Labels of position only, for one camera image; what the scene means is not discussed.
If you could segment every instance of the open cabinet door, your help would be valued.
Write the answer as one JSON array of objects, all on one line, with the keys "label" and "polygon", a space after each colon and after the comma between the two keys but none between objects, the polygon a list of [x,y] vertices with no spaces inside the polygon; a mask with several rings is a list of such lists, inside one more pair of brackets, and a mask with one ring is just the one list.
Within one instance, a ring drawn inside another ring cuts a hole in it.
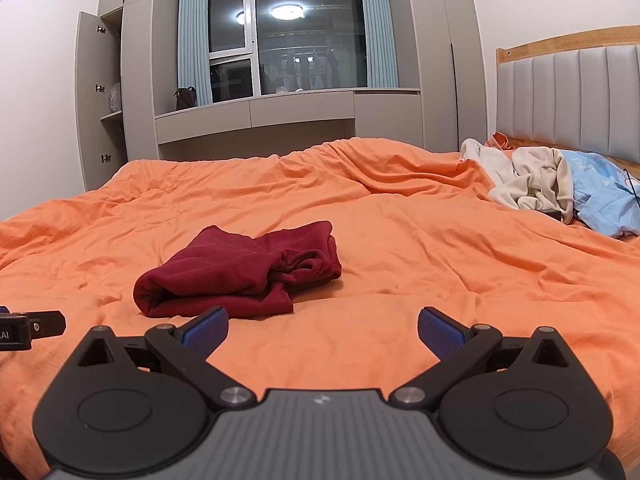
[{"label": "open cabinet door", "polygon": [[105,184],[127,162],[122,113],[109,116],[109,94],[120,80],[119,38],[97,16],[80,12],[76,43],[76,122],[87,191]]},{"label": "open cabinet door", "polygon": [[484,60],[474,0],[444,1],[456,79],[459,149],[465,139],[484,144],[487,138]]}]

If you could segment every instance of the screw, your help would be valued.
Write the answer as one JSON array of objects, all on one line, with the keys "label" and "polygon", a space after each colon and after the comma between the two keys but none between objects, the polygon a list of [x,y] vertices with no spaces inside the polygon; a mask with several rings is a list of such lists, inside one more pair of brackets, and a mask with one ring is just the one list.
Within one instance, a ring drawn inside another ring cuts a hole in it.
[{"label": "screw", "polygon": [[415,386],[403,386],[402,388],[398,388],[394,391],[394,397],[399,402],[403,402],[404,404],[416,404],[421,400],[424,400],[426,394],[420,388],[416,388]]},{"label": "screw", "polygon": [[231,386],[220,392],[220,399],[227,404],[243,404],[251,399],[251,392],[244,386]]}]

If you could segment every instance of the glass pane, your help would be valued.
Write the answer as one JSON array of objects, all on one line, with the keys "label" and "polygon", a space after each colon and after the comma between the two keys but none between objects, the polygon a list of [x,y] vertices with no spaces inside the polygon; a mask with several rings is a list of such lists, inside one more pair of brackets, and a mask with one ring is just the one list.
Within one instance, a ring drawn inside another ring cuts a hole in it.
[{"label": "glass pane", "polygon": [[367,86],[362,0],[255,0],[263,94]]},{"label": "glass pane", "polygon": [[210,72],[213,102],[219,103],[254,95],[250,59],[212,65]]},{"label": "glass pane", "polygon": [[209,0],[209,52],[244,47],[242,0]]}]

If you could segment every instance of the white wall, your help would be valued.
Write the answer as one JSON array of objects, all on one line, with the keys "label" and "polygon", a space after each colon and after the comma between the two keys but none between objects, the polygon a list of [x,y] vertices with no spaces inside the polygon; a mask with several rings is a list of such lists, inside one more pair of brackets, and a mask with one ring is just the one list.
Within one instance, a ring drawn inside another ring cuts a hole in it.
[{"label": "white wall", "polygon": [[640,0],[475,0],[495,130],[495,50],[594,28],[640,23]]},{"label": "white wall", "polygon": [[98,0],[0,0],[0,219],[84,192],[74,95],[81,10]]}]

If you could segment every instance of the red folded cloth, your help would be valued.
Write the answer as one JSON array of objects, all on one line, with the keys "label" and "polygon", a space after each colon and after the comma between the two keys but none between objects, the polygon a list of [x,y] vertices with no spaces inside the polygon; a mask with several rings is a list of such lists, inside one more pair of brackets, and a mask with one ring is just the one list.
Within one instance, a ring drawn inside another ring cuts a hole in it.
[{"label": "red folded cloth", "polygon": [[340,277],[331,229],[321,221],[250,238],[207,227],[140,276],[133,299],[148,317],[197,316],[214,305],[229,317],[293,312],[294,293]]}]

